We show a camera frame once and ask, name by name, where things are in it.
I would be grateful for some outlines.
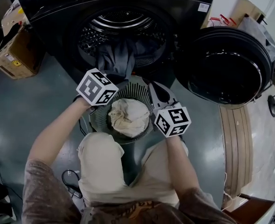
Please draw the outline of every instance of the washing machine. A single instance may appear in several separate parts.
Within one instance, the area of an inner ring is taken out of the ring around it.
[[[177,78],[228,108],[248,103],[270,81],[267,54],[257,43],[252,51],[254,38],[230,28],[200,31],[213,0],[19,1],[48,53],[77,83],[96,66],[99,49],[120,37],[142,44],[136,75],[168,87]]]

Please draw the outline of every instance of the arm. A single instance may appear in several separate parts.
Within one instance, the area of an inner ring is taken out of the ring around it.
[[[82,114],[91,106],[78,98],[36,138],[28,157],[51,165]]]
[[[169,171],[179,200],[187,190],[199,188],[197,174],[190,163],[179,136],[166,138]]]

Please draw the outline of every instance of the laundry basket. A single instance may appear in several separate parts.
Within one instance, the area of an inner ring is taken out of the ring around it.
[[[115,142],[122,145],[135,142],[140,138],[146,136],[152,131],[153,126],[151,120],[149,119],[148,127],[141,134],[134,138],[127,137],[124,134],[116,131],[111,126],[108,113],[111,111],[112,103],[121,98],[136,99],[144,103],[147,106],[150,114],[153,111],[153,106],[151,104],[148,94],[147,84],[143,81],[141,77],[132,76],[127,86],[123,90],[121,90],[106,106],[98,107],[98,109],[90,115],[90,123],[97,132],[104,132],[112,135]]]

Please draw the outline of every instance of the floor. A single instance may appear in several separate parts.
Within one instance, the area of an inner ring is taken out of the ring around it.
[[[13,81],[0,71],[0,171],[5,184],[22,195],[23,171],[28,152],[40,131],[54,120],[76,95],[76,84],[53,57],[47,56],[38,75]],[[187,92],[177,81],[171,89],[181,103],[187,106],[192,124],[184,135],[189,157],[194,165],[202,189],[212,194],[220,207],[224,188],[225,159],[222,147],[222,131],[217,105]],[[256,104],[248,105],[254,139],[254,176],[243,192],[273,200],[275,196],[275,119],[268,112],[267,96],[275,94],[270,89]],[[52,168],[60,178],[66,169],[80,170],[77,147],[83,138],[77,126],[64,144]],[[145,148],[162,137],[126,146],[125,153],[138,162]],[[132,174],[137,170],[124,167]],[[20,217],[22,202],[11,192],[14,210]]]

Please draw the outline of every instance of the white towel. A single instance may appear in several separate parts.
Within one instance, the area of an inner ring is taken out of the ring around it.
[[[118,132],[134,138],[149,124],[150,112],[145,104],[135,99],[119,99],[109,112],[112,126]]]

